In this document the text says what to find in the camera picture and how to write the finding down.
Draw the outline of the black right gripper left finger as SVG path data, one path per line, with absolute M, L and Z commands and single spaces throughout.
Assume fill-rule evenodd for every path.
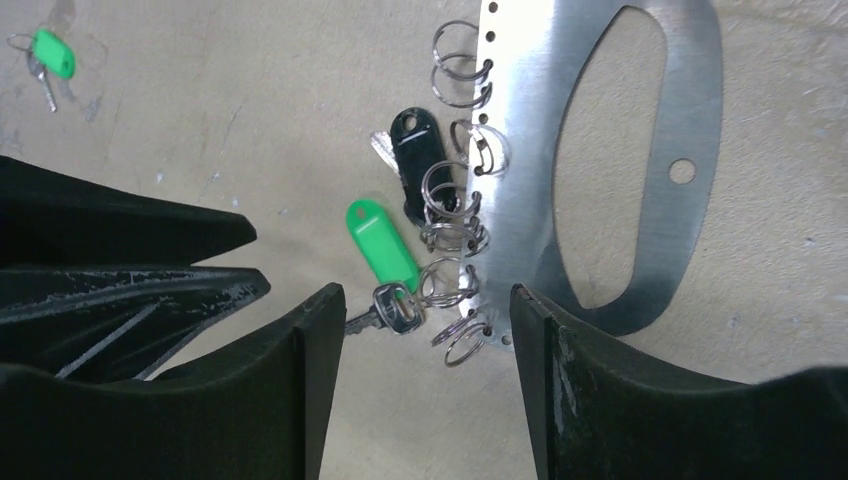
M 1 368 L 5 479 L 316 479 L 339 368 L 345 293 L 149 380 L 93 384 Z

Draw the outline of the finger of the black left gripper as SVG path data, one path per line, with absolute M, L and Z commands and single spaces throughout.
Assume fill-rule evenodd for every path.
M 209 259 L 253 242 L 242 215 L 1 160 L 1 360 L 61 379 L 150 375 L 269 292 Z

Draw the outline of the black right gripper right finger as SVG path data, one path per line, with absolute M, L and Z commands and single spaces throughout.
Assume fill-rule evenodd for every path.
M 843 479 L 847 370 L 755 384 L 642 352 L 521 284 L 512 338 L 540 479 Z

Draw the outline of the green key tag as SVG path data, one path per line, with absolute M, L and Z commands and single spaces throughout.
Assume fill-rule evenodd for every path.
M 378 283 L 402 283 L 416 293 L 419 267 L 383 207 L 372 199 L 355 200 L 346 212 L 345 221 Z

